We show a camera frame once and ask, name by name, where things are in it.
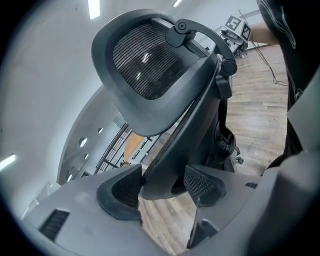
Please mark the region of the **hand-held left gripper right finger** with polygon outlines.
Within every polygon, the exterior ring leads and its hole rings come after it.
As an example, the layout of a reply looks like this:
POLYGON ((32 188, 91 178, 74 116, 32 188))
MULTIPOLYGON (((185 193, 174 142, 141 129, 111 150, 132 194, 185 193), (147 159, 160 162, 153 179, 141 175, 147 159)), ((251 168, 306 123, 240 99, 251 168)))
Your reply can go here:
POLYGON ((186 166, 196 205, 189 256, 294 255, 313 239, 320 153, 302 152, 262 176, 186 166))

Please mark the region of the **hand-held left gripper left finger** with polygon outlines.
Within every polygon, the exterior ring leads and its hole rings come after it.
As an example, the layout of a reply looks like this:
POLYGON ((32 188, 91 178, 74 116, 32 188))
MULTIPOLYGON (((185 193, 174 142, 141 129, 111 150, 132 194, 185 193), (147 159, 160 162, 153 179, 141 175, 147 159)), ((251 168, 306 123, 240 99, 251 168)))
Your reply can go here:
POLYGON ((72 180, 24 218, 26 232, 50 256, 158 256, 142 227, 139 164, 72 180))

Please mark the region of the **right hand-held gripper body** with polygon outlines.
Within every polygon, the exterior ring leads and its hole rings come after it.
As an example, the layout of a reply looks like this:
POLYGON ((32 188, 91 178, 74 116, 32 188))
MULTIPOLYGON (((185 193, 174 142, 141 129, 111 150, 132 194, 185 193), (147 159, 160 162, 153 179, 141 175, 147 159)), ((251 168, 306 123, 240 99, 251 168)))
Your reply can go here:
POLYGON ((220 36, 223 39, 229 40, 231 44, 244 46, 245 48, 248 47, 251 33, 252 29, 245 20, 232 15, 220 29, 220 36))

